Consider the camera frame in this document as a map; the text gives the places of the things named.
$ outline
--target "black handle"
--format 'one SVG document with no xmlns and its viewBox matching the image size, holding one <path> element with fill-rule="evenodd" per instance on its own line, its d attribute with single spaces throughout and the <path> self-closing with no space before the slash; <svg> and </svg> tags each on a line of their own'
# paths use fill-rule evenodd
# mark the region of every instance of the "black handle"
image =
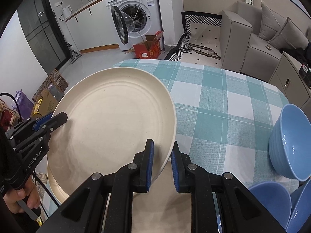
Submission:
<svg viewBox="0 0 311 233">
<path fill-rule="evenodd" d="M 37 220 L 37 218 L 41 215 L 41 209 L 40 207 L 35 209 L 30 209 L 28 206 L 27 206 L 27 201 L 29 199 L 29 196 L 26 196 L 23 200 L 21 201 L 18 201 L 17 203 L 22 207 L 22 209 L 25 210 L 25 212 L 29 215 L 29 217 L 32 219 L 32 220 Z"/>
</svg>

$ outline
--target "washing machine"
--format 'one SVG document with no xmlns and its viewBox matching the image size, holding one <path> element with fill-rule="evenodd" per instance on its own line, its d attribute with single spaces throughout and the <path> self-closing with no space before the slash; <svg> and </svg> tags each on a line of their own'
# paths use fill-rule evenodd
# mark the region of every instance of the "washing machine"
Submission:
<svg viewBox="0 0 311 233">
<path fill-rule="evenodd" d="M 133 44 L 145 41 L 145 35 L 155 35 L 162 31 L 159 0 L 105 0 L 111 13 L 112 25 L 115 26 L 121 50 L 130 49 Z M 124 12 L 134 21 L 135 29 L 128 32 L 124 21 Z M 161 49 L 164 48 L 163 38 L 160 40 Z"/>
</svg>

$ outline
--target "human hand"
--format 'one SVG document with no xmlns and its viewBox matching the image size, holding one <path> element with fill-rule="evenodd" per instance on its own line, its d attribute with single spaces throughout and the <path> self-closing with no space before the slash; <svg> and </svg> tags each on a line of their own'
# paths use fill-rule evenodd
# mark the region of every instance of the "human hand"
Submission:
<svg viewBox="0 0 311 233">
<path fill-rule="evenodd" d="M 30 209 L 37 209 L 40 205 L 40 197 L 37 191 L 37 187 L 31 179 L 31 176 L 26 181 L 24 188 L 20 190 L 10 189 L 4 195 L 3 199 L 13 214 L 24 213 L 24 210 L 19 206 L 17 201 L 24 199 L 26 196 L 29 196 L 27 201 L 27 206 Z"/>
</svg>

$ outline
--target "teal checkered tablecloth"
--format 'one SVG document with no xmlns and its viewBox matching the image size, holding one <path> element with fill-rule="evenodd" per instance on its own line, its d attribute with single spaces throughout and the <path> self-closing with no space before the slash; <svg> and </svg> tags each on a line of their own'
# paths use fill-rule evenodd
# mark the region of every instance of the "teal checkered tablecloth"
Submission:
<svg viewBox="0 0 311 233">
<path fill-rule="evenodd" d="M 288 103 L 275 86 L 184 62 L 134 59 L 118 66 L 148 71 L 168 88 L 176 107 L 176 140 L 193 163 L 215 174 L 232 172 L 246 187 L 272 180 L 290 193 L 298 188 L 298 180 L 274 171 L 268 155 L 271 130 Z M 48 195 L 43 205 L 49 214 L 57 208 Z"/>
</svg>

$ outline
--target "blue bowl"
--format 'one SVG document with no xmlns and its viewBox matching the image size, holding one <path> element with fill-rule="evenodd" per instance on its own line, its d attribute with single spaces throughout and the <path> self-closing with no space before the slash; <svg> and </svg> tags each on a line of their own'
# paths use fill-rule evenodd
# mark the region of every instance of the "blue bowl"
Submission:
<svg viewBox="0 0 311 233">
<path fill-rule="evenodd" d="M 270 212 L 285 229 L 290 219 L 292 202 L 290 194 L 280 183 L 266 181 L 249 188 L 249 191 Z M 222 233 L 220 217 L 217 217 L 218 230 Z"/>
<path fill-rule="evenodd" d="M 293 209 L 286 232 L 297 233 L 311 214 L 311 180 L 295 190 L 290 197 Z"/>
<path fill-rule="evenodd" d="M 286 104 L 269 139 L 275 171 L 287 178 L 307 180 L 311 175 L 311 124 L 300 108 Z"/>
</svg>

